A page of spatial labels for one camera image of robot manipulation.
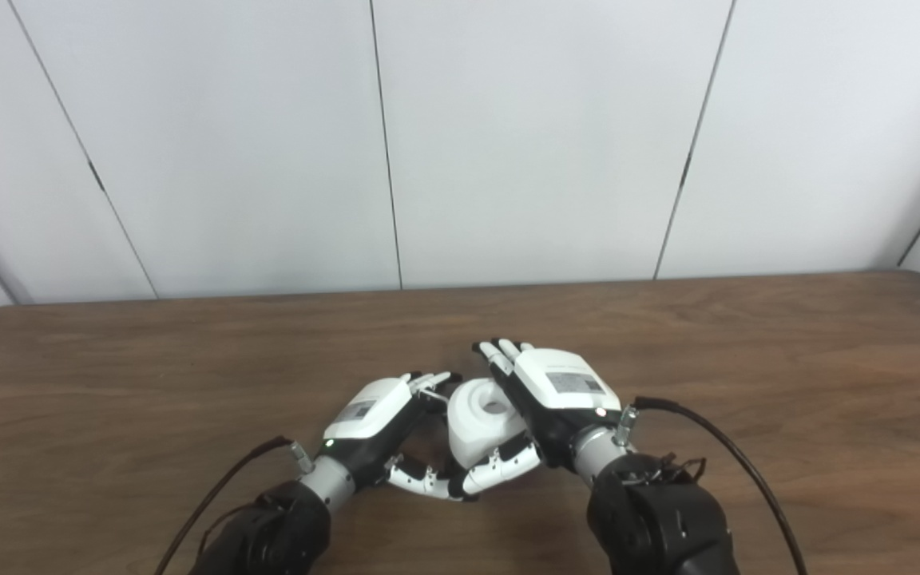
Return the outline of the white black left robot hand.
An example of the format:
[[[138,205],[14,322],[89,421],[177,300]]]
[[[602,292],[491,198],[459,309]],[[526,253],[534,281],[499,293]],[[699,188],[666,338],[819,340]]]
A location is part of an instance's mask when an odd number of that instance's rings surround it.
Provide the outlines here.
[[[453,500],[448,480],[403,446],[427,415],[443,415],[448,397],[437,392],[457,383],[454,372],[421,375],[408,372],[369,382],[333,419],[323,433],[314,472],[331,482],[329,498],[348,498],[384,484],[441,500]]]

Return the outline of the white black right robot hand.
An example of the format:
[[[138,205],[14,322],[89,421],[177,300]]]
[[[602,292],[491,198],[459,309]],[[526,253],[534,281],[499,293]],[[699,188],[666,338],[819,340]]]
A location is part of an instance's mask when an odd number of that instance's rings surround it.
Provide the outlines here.
[[[471,500],[538,466],[568,470],[592,488],[609,463],[625,455],[616,444],[623,404],[583,357],[508,339],[476,342],[525,432],[482,456],[452,479],[452,498]]]

